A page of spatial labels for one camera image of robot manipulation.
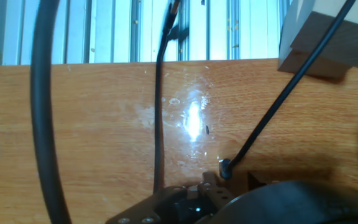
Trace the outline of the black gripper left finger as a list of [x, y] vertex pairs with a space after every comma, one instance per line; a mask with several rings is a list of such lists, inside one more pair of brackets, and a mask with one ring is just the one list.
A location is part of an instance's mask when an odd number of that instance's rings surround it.
[[106, 224], [195, 223], [195, 203], [185, 187], [166, 187], [106, 221]]

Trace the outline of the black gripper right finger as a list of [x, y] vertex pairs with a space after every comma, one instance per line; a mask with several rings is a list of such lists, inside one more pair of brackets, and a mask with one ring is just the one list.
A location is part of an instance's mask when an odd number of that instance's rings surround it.
[[214, 173], [204, 172], [202, 177], [203, 181], [197, 185], [201, 211], [205, 214], [215, 214], [231, 202], [234, 196], [225, 187], [217, 185]]

